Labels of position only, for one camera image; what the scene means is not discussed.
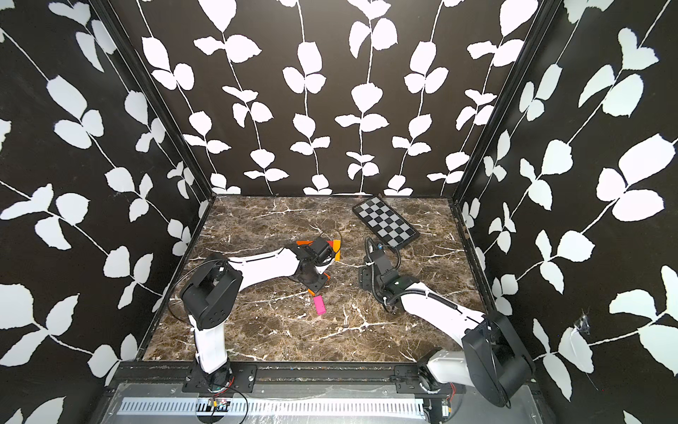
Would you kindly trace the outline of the pink block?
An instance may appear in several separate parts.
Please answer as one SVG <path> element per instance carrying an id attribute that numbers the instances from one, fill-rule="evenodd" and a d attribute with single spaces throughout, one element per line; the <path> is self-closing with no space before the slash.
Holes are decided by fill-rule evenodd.
<path id="1" fill-rule="evenodd" d="M 322 316 L 323 314 L 325 314 L 327 312 L 324 300 L 321 297 L 321 295 L 314 296 L 313 301 L 314 301 L 314 307 L 315 307 L 316 313 L 319 316 Z"/>

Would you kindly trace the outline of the yellow block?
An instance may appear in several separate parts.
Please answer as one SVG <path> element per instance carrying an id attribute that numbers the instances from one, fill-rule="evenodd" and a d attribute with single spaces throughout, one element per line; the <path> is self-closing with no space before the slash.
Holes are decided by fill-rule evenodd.
<path id="1" fill-rule="evenodd" d="M 342 240 L 333 240 L 333 250 L 335 252 L 335 260 L 336 261 L 341 260 L 341 247 L 342 247 Z"/>

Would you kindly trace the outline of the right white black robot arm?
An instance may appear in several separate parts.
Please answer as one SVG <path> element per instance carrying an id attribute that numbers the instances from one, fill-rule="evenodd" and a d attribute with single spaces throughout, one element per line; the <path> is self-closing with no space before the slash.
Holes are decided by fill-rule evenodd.
<path id="1" fill-rule="evenodd" d="M 411 378 L 416 389 L 438 395 L 471 386 L 491 404 L 505 407 L 533 375 L 533 360 L 504 314 L 463 307 L 393 268 L 382 273 L 375 263 L 358 269 L 358 287 L 388 311 L 416 316 L 462 347 L 460 352 L 436 349 L 418 360 Z"/>

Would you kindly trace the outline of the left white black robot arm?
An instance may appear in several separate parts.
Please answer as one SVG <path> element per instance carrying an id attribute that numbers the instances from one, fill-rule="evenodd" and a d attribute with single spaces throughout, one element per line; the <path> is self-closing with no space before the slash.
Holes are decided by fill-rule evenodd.
<path id="1" fill-rule="evenodd" d="M 194 331 L 196 359 L 203 373 L 211 376 L 228 363 L 224 322 L 241 291 L 286 277 L 318 293 L 329 280 L 326 270 L 337 255 L 334 244 L 319 237 L 247 257 L 213 254 L 197 267 L 180 299 Z"/>

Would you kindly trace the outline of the black white checkerboard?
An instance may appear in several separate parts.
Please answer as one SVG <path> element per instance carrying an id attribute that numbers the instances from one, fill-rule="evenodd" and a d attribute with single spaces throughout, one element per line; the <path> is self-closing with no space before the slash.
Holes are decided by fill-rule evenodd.
<path id="1" fill-rule="evenodd" d="M 399 251 L 420 237 L 412 224 L 378 196 L 354 205 L 351 210 L 392 251 Z"/>

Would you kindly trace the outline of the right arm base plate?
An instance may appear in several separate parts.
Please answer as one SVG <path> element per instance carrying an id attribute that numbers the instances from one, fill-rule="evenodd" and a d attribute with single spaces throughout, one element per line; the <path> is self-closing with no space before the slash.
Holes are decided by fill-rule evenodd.
<path id="1" fill-rule="evenodd" d="M 389 380 L 400 394 L 413 394 L 417 397 L 451 397 L 453 390 L 466 393 L 464 385 L 453 386 L 451 383 L 439 383 L 423 367 L 416 364 L 397 365 Z"/>

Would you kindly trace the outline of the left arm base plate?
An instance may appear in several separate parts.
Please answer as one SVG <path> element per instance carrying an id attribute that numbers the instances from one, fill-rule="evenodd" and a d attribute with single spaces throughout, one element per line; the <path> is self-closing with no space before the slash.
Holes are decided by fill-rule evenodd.
<path id="1" fill-rule="evenodd" d="M 195 360 L 189 367 L 182 392 L 204 396 L 217 394 L 227 387 L 242 393 L 251 393 L 257 376 L 256 365 L 228 362 L 212 374 L 205 372 Z"/>

